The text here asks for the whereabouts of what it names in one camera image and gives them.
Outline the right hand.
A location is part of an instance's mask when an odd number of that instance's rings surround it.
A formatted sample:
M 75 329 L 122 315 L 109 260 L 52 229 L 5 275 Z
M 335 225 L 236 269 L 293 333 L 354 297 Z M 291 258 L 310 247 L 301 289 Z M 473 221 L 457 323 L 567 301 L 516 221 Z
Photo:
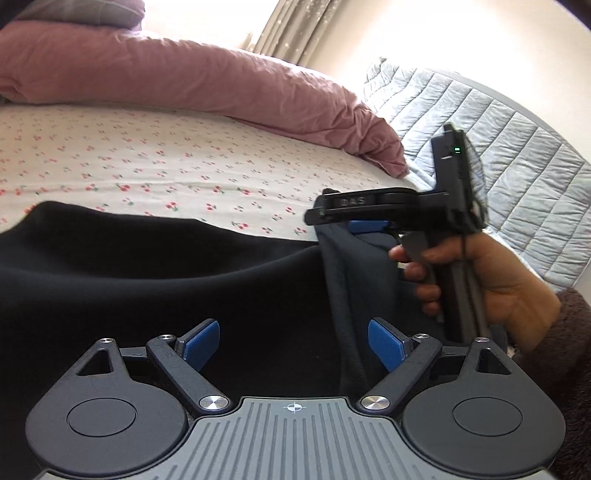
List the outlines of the right hand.
M 389 257 L 406 264 L 405 278 L 417 284 L 415 295 L 430 316 L 440 312 L 442 292 L 440 287 L 425 282 L 427 267 L 461 259 L 470 261 L 484 294 L 487 321 L 504 326 L 523 354 L 542 342 L 559 317 L 558 296 L 516 255 L 487 234 L 448 238 L 426 250 L 420 262 L 413 261 L 403 246 L 391 249 Z

